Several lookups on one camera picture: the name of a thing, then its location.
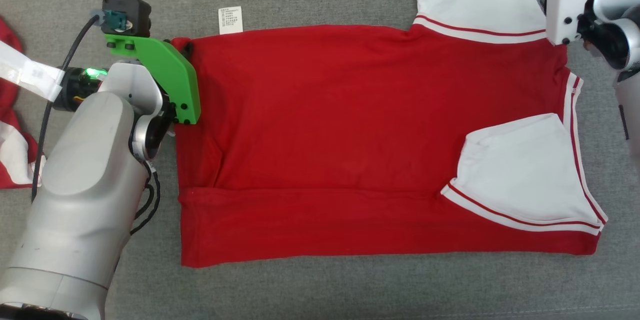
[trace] red and white striped trim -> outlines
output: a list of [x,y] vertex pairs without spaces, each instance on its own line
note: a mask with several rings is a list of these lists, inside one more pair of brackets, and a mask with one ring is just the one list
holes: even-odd
[[514,229],[524,231],[543,232],[543,231],[582,231],[592,235],[598,235],[608,218],[602,208],[595,201],[594,196],[589,192],[585,180],[585,172],[583,171],[583,163],[580,155],[580,143],[578,139],[578,122],[576,121],[576,101],[580,94],[580,88],[583,85],[582,79],[575,74],[569,74],[567,78],[566,91],[564,95],[564,110],[562,114],[562,123],[565,129],[571,135],[573,143],[573,156],[575,160],[578,178],[582,184],[585,199],[589,202],[592,210],[598,218],[598,222],[587,222],[584,219],[567,218],[553,221],[537,221],[525,219],[520,216],[501,213],[482,204],[478,199],[472,199],[464,192],[455,187],[457,178],[454,178],[442,190],[441,194],[451,200],[458,206],[465,208],[483,218],[492,222],[505,225]]
[[454,36],[455,38],[494,44],[532,42],[534,40],[546,38],[547,36],[544,29],[527,31],[524,33],[500,33],[497,31],[486,29],[473,29],[452,26],[444,24],[442,22],[438,22],[437,20],[429,18],[427,15],[424,15],[422,13],[418,13],[413,23],[423,25],[426,28],[432,29],[444,35]]

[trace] white strap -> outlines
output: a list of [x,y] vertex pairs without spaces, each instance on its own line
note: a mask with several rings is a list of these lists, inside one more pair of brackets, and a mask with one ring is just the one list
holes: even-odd
[[64,73],[58,68],[32,61],[21,52],[0,42],[0,77],[46,100],[56,99],[62,90],[60,83]]

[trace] red fabric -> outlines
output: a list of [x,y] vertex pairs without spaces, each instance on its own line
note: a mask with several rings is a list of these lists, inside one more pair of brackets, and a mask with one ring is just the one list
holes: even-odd
[[[20,40],[16,34],[5,24],[4,20],[0,18],[0,40],[11,45],[18,51],[23,51],[23,46],[20,44]],[[28,161],[31,163],[35,161],[38,145],[35,139],[30,134],[21,130],[16,113],[12,109],[12,105],[18,96],[18,86],[0,78],[0,122],[9,124],[22,134],[29,144]],[[14,184],[9,177],[4,165],[0,164],[0,189],[4,188],[28,188],[30,184]]]
[[183,265],[595,251],[599,236],[512,229],[440,194],[466,134],[541,113],[562,119],[566,47],[472,42],[419,24],[191,42],[202,114],[176,127]]

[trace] red and white garment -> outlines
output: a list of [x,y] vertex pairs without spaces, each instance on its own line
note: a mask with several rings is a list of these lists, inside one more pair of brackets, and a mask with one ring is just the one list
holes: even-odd
[[[18,37],[0,18],[0,40],[22,51]],[[34,178],[34,161],[38,145],[30,134],[20,129],[12,104],[18,86],[0,79],[0,189],[27,188]]]
[[409,31],[307,26],[199,39],[198,124],[176,127],[182,262],[592,254],[582,80],[536,0],[418,0]]

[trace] gray fabric surface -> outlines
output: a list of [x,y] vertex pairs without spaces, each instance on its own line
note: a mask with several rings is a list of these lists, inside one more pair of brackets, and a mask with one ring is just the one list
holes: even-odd
[[[101,0],[0,0],[27,54],[59,64],[89,11]],[[414,0],[146,0],[152,35],[204,36],[218,32],[217,9],[241,5],[245,29],[306,24],[382,24],[407,28]],[[126,319],[531,319],[640,318],[640,186],[627,156],[613,72],[580,45],[569,65],[585,79],[578,123],[590,190],[610,217],[590,257],[550,254],[440,254],[424,256],[298,257],[216,266],[180,267],[174,141],[156,166],[162,205],[122,256],[108,300],[108,318]],[[73,60],[110,65],[94,29]],[[38,135],[44,102],[22,92],[23,125]],[[50,151],[71,115],[55,112]],[[0,268],[25,228],[28,190],[0,191]]]

